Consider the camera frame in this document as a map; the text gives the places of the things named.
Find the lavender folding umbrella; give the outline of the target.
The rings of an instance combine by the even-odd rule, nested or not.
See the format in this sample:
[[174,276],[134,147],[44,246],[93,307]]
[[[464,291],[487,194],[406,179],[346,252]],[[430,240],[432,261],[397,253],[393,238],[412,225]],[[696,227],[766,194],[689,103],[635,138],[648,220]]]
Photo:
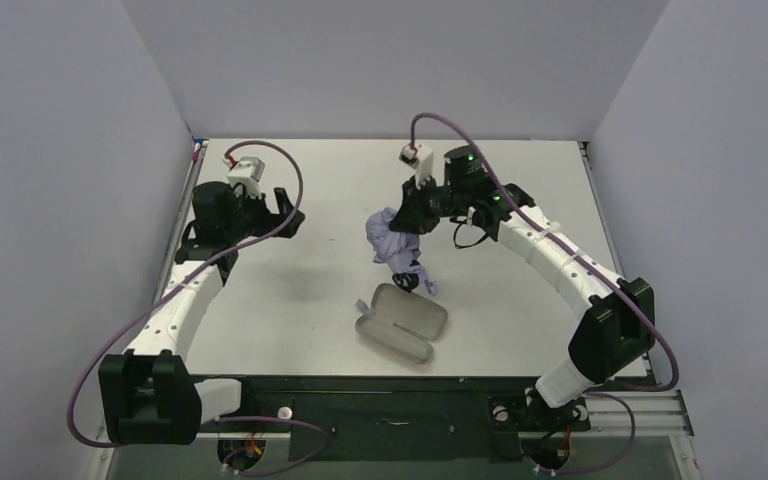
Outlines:
[[401,290],[410,293],[423,287],[436,296],[438,285],[419,261],[419,236],[391,230],[390,223],[395,216],[396,210],[387,207],[370,215],[365,222],[366,239],[374,253],[373,262],[386,264],[392,282]]

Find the pink umbrella case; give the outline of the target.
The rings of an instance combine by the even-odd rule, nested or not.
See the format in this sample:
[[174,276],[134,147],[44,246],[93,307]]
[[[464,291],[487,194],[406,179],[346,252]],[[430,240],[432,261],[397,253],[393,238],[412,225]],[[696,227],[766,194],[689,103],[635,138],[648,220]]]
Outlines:
[[434,358],[433,343],[449,317],[438,303],[391,284],[379,284],[370,302],[358,299],[355,308],[360,313],[355,330],[362,338],[417,364]]

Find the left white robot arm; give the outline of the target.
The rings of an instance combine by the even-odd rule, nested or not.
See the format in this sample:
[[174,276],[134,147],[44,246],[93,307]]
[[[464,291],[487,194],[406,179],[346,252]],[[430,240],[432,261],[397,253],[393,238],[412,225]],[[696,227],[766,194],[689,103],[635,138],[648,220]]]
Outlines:
[[186,360],[207,310],[227,284],[240,245],[291,238],[305,216],[282,187],[277,209],[242,183],[210,181],[192,191],[192,219],[185,225],[169,282],[142,330],[119,354],[98,367],[104,418],[115,445],[187,445],[202,425],[237,411],[237,380],[199,380]]

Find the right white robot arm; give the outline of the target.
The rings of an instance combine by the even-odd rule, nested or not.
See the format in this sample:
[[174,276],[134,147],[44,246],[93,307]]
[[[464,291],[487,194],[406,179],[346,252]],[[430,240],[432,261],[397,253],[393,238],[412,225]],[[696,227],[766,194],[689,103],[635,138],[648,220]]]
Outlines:
[[622,278],[578,248],[524,190],[499,183],[472,146],[446,153],[441,183],[432,174],[430,147],[408,144],[399,159],[414,175],[402,185],[392,231],[428,234],[443,218],[476,226],[530,265],[579,317],[565,356],[537,379],[530,401],[564,407],[654,346],[652,288]]

